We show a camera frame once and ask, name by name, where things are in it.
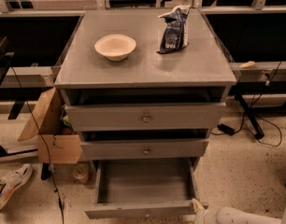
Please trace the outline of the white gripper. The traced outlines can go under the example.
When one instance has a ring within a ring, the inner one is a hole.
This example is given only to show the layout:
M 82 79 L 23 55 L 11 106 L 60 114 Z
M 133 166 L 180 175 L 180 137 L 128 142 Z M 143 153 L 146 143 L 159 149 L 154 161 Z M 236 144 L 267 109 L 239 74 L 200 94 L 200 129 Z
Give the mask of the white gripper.
M 214 212 L 204 210 L 205 207 L 196 199 L 192 199 L 192 203 L 193 210 L 196 213 L 194 224 L 217 224 Z

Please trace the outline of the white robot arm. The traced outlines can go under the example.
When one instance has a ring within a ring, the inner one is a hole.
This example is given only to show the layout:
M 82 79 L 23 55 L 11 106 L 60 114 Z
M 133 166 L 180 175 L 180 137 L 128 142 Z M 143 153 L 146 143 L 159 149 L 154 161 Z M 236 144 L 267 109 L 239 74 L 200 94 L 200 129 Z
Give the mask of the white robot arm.
M 282 218 L 255 215 L 223 207 L 217 212 L 208 211 L 199 201 L 192 199 L 195 212 L 194 224 L 286 224 L 286 207 Z

